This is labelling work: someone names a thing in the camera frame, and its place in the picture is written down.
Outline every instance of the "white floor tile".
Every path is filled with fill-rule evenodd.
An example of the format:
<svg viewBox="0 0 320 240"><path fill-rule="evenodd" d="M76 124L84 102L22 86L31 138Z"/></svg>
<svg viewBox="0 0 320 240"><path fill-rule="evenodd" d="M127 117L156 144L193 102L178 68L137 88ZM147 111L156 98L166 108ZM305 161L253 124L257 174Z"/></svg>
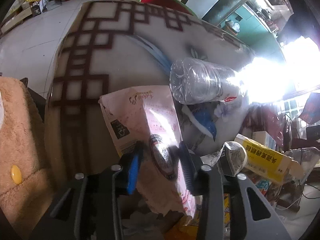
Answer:
<svg viewBox="0 0 320 240"><path fill-rule="evenodd" d="M62 5L48 12L44 12L43 17L48 17L52 15L57 15L62 12L71 11L77 9L82 0L70 0L66 2L62 2Z"/></svg>
<svg viewBox="0 0 320 240"><path fill-rule="evenodd" d="M24 25L25 23L17 26L4 36L6 46L12 46L17 42L23 44L21 50L26 48L28 41L30 40L33 32L36 29L36 24Z"/></svg>
<svg viewBox="0 0 320 240"><path fill-rule="evenodd" d="M62 12L41 19L26 48L31 48L45 42L54 41L61 37L74 10Z"/></svg>
<svg viewBox="0 0 320 240"><path fill-rule="evenodd" d="M31 17L28 20L24 21L21 26L24 28L24 27L29 26L31 24L37 24L37 22L39 22L42 18L43 18L43 14L39 14L35 17Z"/></svg>
<svg viewBox="0 0 320 240"><path fill-rule="evenodd" d="M47 99L48 92L40 93L39 95L41 95L43 98Z"/></svg>
<svg viewBox="0 0 320 240"><path fill-rule="evenodd" d="M73 21L76 19L78 13L79 13L80 9L75 9L73 11L73 14L71 15L71 18L69 19L66 27L64 28L63 32L62 32L62 35L61 35L61 38L64 38L66 36L66 34L68 33L71 25L73 24Z"/></svg>
<svg viewBox="0 0 320 240"><path fill-rule="evenodd" d="M46 80L45 80L44 92L48 92L49 91L50 85L52 83L52 80L53 80L53 77L54 77L54 72L55 72L54 56L55 56L55 54L57 52L57 48L60 45L60 43L62 42L62 40L63 39L59 40L59 42L57 44L57 47L56 47L56 49L54 51L53 57L51 59L50 67L49 67L49 70L48 70L48 73L47 73L47 76L46 76Z"/></svg>
<svg viewBox="0 0 320 240"><path fill-rule="evenodd" d="M24 41L7 44L6 42L0 47L0 72L5 77L16 78L16 71L20 64Z"/></svg>
<svg viewBox="0 0 320 240"><path fill-rule="evenodd" d="M23 51L17 78L27 77L28 87L37 93L43 93L50 62L59 40L50 41Z"/></svg>

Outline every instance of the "table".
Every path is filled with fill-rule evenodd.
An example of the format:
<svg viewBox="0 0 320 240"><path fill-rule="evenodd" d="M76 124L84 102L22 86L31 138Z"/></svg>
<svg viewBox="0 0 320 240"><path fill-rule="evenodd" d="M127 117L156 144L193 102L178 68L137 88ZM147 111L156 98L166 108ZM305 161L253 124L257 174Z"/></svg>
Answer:
<svg viewBox="0 0 320 240"><path fill-rule="evenodd" d="M119 160L98 99L131 86L168 85L157 60L164 56L170 62L196 57L235 70L253 58L237 38L175 10L131 1L82 5L55 55L46 105L45 146L59 185L76 172L101 172ZM200 151L211 153L234 138L246 107L228 123L218 120L216 141L204 138ZM191 136L197 132L188 130Z"/></svg>

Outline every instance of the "plastic bag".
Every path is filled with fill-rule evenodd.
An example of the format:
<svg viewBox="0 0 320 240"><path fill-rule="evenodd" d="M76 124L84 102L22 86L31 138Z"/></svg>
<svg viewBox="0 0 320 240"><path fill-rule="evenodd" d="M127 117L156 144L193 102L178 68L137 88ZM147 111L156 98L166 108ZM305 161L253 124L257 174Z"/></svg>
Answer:
<svg viewBox="0 0 320 240"><path fill-rule="evenodd" d="M285 126L283 129L283 150L289 151L292 145L292 122L286 118Z"/></svg>
<svg viewBox="0 0 320 240"><path fill-rule="evenodd" d="M244 128L249 128L252 132L266 131L277 143L283 146L283 130L286 124L285 116L276 114L268 106L253 106L246 115L241 129L242 134Z"/></svg>
<svg viewBox="0 0 320 240"><path fill-rule="evenodd" d="M311 93L299 118L307 124L314 124L320 120L319 108L320 93Z"/></svg>
<svg viewBox="0 0 320 240"><path fill-rule="evenodd" d="M300 184L307 180L307 177L320 159L320 151L315 147L290 150L285 152L284 155L292 157L302 166L304 177L300 179Z"/></svg>
<svg viewBox="0 0 320 240"><path fill-rule="evenodd" d="M237 142L225 142L222 148L213 153L201 157L204 164L215 166L224 175L235 177L247 163L247 153L243 146Z"/></svg>
<svg viewBox="0 0 320 240"><path fill-rule="evenodd" d="M230 27L234 32L238 33L240 31L239 23L235 23L234 21L227 21L225 23L228 27Z"/></svg>

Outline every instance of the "electrical cable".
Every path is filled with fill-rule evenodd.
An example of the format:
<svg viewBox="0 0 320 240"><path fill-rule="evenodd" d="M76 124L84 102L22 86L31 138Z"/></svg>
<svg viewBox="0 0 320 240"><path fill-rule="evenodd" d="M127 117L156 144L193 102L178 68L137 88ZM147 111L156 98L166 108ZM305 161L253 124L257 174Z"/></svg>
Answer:
<svg viewBox="0 0 320 240"><path fill-rule="evenodd" d="M292 122L292 125L293 125L293 121L292 121L291 117L290 117L290 116L288 116L287 114L285 114L285 115L290 119L290 121ZM299 134L298 128L297 128L297 127L295 127L295 129L296 129L296 131L297 131L297 135L298 135L298 137L299 137L299 139L300 139L300 134Z"/></svg>
<svg viewBox="0 0 320 240"><path fill-rule="evenodd" d="M314 187L315 189L317 189L317 190L320 191L320 188L317 188L317 187L315 187L315 186L313 186L313 185L310 185L310 184L308 184L308 183L306 183L306 185L308 185L308 186L310 186L310 187Z"/></svg>
<svg viewBox="0 0 320 240"><path fill-rule="evenodd" d="M311 191L311 192L307 193L306 195L304 195L304 194L302 193L302 195L300 196L300 198L298 198L298 199L296 199L294 202L292 202L290 206L288 206L288 207L286 207L286 208L283 208L283 209L276 207L276 209L277 209L277 210L281 210L281 211L286 210L286 209L290 208L290 207L291 207L294 203L296 203L298 200L300 200L302 197L305 197L305 198L307 198L307 199L317 199L317 198L320 198L320 197L316 197L316 198L308 198L308 197L306 197L307 195L309 195L309 194L311 194L311 193L313 193L313 192L314 192L314 191Z"/></svg>

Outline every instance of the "brown lattice pattern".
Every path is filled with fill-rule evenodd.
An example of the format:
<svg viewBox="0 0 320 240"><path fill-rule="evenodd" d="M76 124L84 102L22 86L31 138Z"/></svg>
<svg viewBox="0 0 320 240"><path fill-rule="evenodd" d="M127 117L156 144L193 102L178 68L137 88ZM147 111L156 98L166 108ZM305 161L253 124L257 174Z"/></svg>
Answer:
<svg viewBox="0 0 320 240"><path fill-rule="evenodd" d="M110 6L115 6L113 16L92 17L93 6L97 3L99 5L109 3ZM126 28L117 26L121 13L129 13L130 15ZM202 25L209 33L221 32L217 27L212 27L212 25L202 21L192 20L186 14L165 7L126 1L91 2L78 30L69 33L67 36L67 38L73 37L74 40L70 47L63 48L61 52L69 53L66 72L64 76L56 77L53 80L54 85L62 84L61 99L50 103L53 107L60 107L62 154L69 178L76 172L91 173L86 115L87 106L96 105L99 98L90 98L87 95L88 83L91 81L101 82L100 95L108 93L108 75L90 74L92 52L97 49L112 49L115 35L133 35L135 23L149 24L150 17L162 18L168 29L181 32L183 32L184 25L192 24ZM117 28L108 27L108 23L116 23L114 26L117 26ZM84 35L89 37L85 45L80 43ZM97 42L98 36L101 37L101 35L104 35L105 38L103 41ZM70 99L67 90L74 82L81 83L81 96L80 98Z"/></svg>

